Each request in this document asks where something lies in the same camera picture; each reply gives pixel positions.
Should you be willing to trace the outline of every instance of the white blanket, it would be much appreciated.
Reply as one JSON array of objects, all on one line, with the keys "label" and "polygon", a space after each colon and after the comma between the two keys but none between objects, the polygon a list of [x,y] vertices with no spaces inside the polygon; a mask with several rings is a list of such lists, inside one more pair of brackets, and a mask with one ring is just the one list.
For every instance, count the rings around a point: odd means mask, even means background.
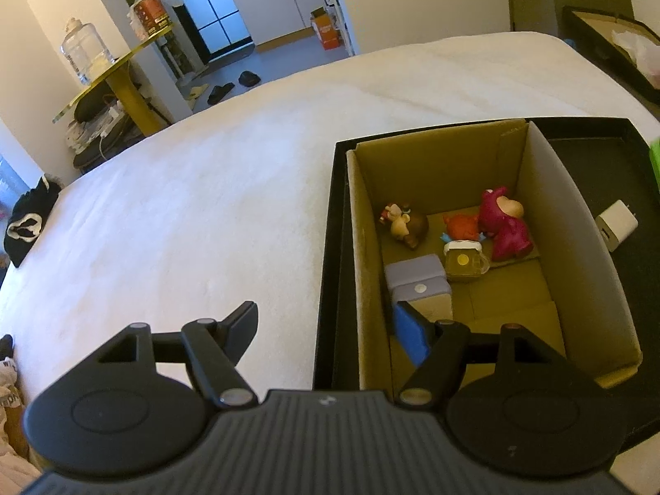
[{"label": "white blanket", "polygon": [[243,376],[261,396],[309,388],[335,142],[552,115],[628,117],[660,137],[645,108],[562,41],[498,33],[300,72],[145,140],[62,192],[2,285],[0,333],[14,335],[26,398],[131,322],[178,330],[245,299],[260,321]]}]

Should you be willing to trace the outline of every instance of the toy figurine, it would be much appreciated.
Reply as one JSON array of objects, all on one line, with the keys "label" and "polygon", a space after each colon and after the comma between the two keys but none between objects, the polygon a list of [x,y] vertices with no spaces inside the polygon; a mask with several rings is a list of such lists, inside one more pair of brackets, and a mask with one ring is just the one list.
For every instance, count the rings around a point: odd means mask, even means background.
[{"label": "toy figurine", "polygon": [[442,216],[447,232],[443,233],[441,238],[444,243],[453,240],[472,240],[481,242],[486,237],[479,232],[479,215],[468,216],[466,214],[456,214],[455,216]]},{"label": "toy figurine", "polygon": [[520,259],[534,249],[527,226],[521,219],[525,213],[523,205],[505,194],[504,186],[486,190],[479,207],[479,228],[493,238],[493,261]]},{"label": "toy figurine", "polygon": [[409,249],[415,249],[428,233],[428,218],[424,214],[411,211],[408,205],[398,206],[390,203],[381,212],[379,221],[383,225],[391,222],[390,233]]}]

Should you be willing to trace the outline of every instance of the white bed sheet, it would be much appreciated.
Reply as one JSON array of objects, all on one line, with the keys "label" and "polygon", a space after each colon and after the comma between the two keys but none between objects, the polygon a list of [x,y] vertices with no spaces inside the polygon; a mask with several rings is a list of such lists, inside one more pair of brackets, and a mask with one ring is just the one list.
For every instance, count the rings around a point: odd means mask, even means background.
[{"label": "white bed sheet", "polygon": [[[503,117],[660,124],[562,41],[452,38],[261,85],[145,140],[62,192],[0,290],[28,399],[134,321],[171,331],[245,299],[259,330],[239,369],[309,388],[336,141]],[[166,373],[185,378],[181,369]]]}]

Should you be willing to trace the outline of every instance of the pink bear toy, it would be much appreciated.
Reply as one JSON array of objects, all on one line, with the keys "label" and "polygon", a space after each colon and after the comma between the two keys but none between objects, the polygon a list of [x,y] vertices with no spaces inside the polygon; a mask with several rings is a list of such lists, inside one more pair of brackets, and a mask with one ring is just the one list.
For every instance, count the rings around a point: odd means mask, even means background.
[{"label": "pink bear toy", "polygon": [[507,198],[506,187],[486,190],[481,195],[479,228],[493,238],[493,261],[518,259],[528,255],[534,244],[529,239],[527,226],[521,219],[523,205]]}]

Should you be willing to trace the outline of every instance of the glass door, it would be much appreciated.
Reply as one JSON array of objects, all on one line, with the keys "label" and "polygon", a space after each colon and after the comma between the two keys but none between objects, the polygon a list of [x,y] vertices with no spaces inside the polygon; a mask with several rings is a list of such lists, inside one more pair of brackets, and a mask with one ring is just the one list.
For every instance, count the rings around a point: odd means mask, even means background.
[{"label": "glass door", "polygon": [[233,0],[184,0],[177,15],[204,63],[252,42]]}]

